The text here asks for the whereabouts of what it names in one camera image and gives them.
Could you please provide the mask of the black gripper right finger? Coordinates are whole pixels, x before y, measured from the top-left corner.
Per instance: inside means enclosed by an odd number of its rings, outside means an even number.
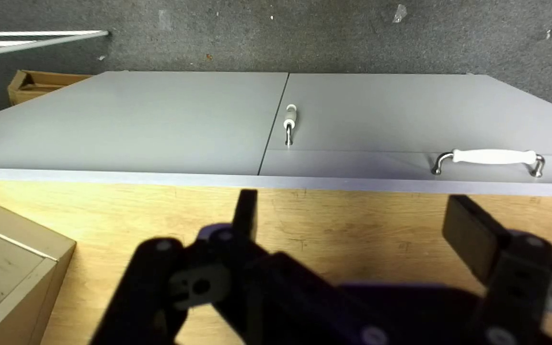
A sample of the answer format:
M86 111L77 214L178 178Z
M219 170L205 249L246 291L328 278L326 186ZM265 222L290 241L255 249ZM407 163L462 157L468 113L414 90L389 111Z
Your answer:
M443 237L485 287L470 329L483 345L552 345L552 243L510 230L468 195L451 195Z

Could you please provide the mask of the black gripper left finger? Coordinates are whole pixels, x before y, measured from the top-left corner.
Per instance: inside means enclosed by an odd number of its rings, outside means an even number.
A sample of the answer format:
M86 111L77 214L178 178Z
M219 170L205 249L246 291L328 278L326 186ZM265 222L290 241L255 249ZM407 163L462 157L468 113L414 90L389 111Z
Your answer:
M90 345L175 345L188 310L200 305L211 305L244 337L251 303L240 270L267 255L255 241L257 197L257 190L242 190L234 218L203 226L188 247L177 237L142 241Z

